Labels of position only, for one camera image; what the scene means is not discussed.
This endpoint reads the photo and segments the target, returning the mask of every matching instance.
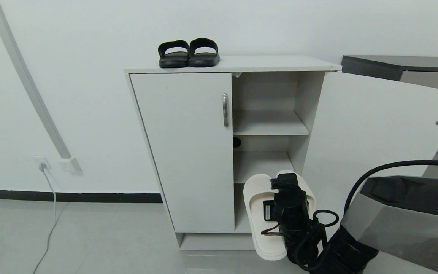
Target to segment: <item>closed cabinet door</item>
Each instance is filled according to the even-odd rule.
[[[231,74],[131,78],[175,231],[234,231]]]
[[[349,191],[365,172],[395,161],[432,159],[437,150],[438,89],[327,72],[302,177],[317,208],[342,215]],[[425,170],[400,167],[374,176],[422,176]],[[329,236],[335,229],[328,229]]]

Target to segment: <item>black baseboard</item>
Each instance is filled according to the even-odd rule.
[[[163,203],[157,193],[56,193],[57,202],[77,203]],[[40,191],[0,190],[0,199],[53,201],[54,194]]]

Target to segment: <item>gray tile floor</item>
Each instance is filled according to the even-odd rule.
[[[179,251],[161,204],[57,203],[41,274],[304,274],[255,252]],[[0,274],[31,274],[53,226],[51,202],[0,200]],[[432,274],[381,253],[365,274]]]

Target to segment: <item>black slide sandal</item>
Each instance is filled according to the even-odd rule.
[[[212,48],[216,53],[195,53],[198,48],[202,47]],[[207,38],[197,38],[190,42],[190,57],[188,61],[190,67],[213,67],[219,63],[219,59],[219,50],[216,42]]]
[[[169,48],[184,48],[187,52],[176,51],[165,54]],[[183,68],[188,66],[189,47],[184,40],[176,40],[173,42],[165,42],[158,46],[158,54],[160,60],[158,66],[160,68]]]

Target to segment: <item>white shoe cabinet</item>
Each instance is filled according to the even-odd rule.
[[[318,209],[342,215],[367,170],[434,157],[438,89],[339,70],[305,56],[224,56],[210,68],[125,70],[181,249],[254,249],[242,198],[251,175],[294,170]],[[240,147],[233,149],[233,137]],[[379,175],[420,176],[425,169]]]

